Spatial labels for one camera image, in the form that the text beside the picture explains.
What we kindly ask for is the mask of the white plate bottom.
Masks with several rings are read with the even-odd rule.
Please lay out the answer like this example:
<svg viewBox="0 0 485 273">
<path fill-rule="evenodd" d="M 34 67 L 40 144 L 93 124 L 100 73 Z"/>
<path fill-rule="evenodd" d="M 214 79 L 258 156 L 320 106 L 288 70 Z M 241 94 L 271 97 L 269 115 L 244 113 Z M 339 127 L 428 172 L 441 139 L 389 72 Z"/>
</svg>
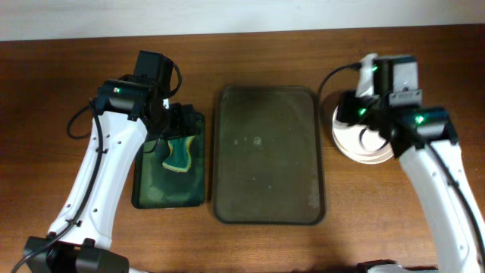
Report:
<svg viewBox="0 0 485 273">
<path fill-rule="evenodd" d="M 342 123 L 336 119 L 337 113 L 338 108 L 335 108 L 332 117 L 332 137 L 342 153 L 352 160 L 363 162 L 386 161 L 393 156 L 390 143 L 377 131 L 365 125 L 349 126 Z"/>
</svg>

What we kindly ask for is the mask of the white plate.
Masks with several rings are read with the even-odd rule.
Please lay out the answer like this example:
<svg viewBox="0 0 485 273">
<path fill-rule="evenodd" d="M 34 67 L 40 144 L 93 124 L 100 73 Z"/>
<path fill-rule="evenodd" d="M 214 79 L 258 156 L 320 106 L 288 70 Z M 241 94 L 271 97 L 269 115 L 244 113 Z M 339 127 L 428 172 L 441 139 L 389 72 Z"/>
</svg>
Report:
<svg viewBox="0 0 485 273">
<path fill-rule="evenodd" d="M 347 158 L 350 158 L 355 162 L 366 164 L 366 165 L 380 164 L 393 157 L 393 151 L 390 145 L 387 145 L 384 148 L 373 152 L 367 152 L 364 150 L 353 152 L 351 150 L 345 149 L 342 146 L 337 146 L 337 148 Z"/>
<path fill-rule="evenodd" d="M 337 113 L 338 108 L 335 108 L 332 117 L 332 137 L 342 153 L 352 160 L 363 162 L 386 161 L 393 156 L 390 143 L 377 131 L 365 125 L 349 126 L 342 123 L 336 119 Z"/>
<path fill-rule="evenodd" d="M 333 140 L 342 154 L 362 164 L 380 164 L 393 157 L 390 144 L 375 132 L 334 133 Z"/>
</svg>

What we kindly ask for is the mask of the green yellow sponge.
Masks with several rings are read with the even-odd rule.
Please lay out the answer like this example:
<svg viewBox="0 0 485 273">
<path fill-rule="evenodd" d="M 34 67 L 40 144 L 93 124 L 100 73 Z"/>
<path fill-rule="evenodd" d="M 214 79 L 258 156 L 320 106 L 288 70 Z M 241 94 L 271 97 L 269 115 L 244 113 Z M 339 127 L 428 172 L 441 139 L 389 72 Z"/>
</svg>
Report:
<svg viewBox="0 0 485 273">
<path fill-rule="evenodd" d="M 170 171 L 186 173 L 192 165 L 190 146 L 194 136 L 185 136 L 169 140 L 167 142 L 170 150 L 169 156 L 162 162 L 162 166 Z"/>
</svg>

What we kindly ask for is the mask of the white plate top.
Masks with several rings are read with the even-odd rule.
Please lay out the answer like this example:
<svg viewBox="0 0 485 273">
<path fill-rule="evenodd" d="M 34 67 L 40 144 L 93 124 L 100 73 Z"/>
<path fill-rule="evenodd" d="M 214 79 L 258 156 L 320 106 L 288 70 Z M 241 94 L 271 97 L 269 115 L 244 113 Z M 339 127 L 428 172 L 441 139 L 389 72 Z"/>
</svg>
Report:
<svg viewBox="0 0 485 273">
<path fill-rule="evenodd" d="M 393 157 L 393 151 L 390 145 L 387 145 L 384 148 L 373 152 L 367 152 L 364 150 L 353 152 L 351 150 L 345 149 L 342 146 L 337 146 L 337 148 L 347 158 L 350 158 L 355 162 L 366 164 L 366 165 L 380 164 Z"/>
</svg>

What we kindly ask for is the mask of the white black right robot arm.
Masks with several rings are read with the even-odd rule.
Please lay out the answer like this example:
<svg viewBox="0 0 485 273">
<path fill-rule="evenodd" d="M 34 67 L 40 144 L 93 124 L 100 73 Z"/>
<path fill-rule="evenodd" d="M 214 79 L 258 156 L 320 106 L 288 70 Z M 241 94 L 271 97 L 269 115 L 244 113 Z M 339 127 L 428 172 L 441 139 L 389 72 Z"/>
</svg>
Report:
<svg viewBox="0 0 485 273">
<path fill-rule="evenodd" d="M 484 219 L 471 191 L 458 134 L 442 107 L 425 108 L 411 55 L 369 54 L 332 117 L 332 137 L 348 158 L 396 158 L 411 181 L 436 247 L 439 272 L 484 270 Z"/>
</svg>

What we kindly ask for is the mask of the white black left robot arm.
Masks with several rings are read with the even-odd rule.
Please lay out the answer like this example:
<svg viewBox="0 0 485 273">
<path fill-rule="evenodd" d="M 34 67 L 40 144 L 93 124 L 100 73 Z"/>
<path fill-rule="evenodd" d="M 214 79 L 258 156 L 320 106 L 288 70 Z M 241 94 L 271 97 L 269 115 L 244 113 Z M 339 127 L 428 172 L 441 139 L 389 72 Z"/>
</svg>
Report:
<svg viewBox="0 0 485 273">
<path fill-rule="evenodd" d="M 134 269 L 113 253 L 114 217 L 130 166 L 146 142 L 164 140 L 164 168 L 179 173 L 192 165 L 197 134 L 191 105 L 170 104 L 183 81 L 179 67 L 161 53 L 141 51 L 132 74 L 106 80 L 86 110 L 92 114 L 89 145 L 71 192 L 46 237 L 29 237 L 12 268 L 32 272 L 122 272 Z"/>
</svg>

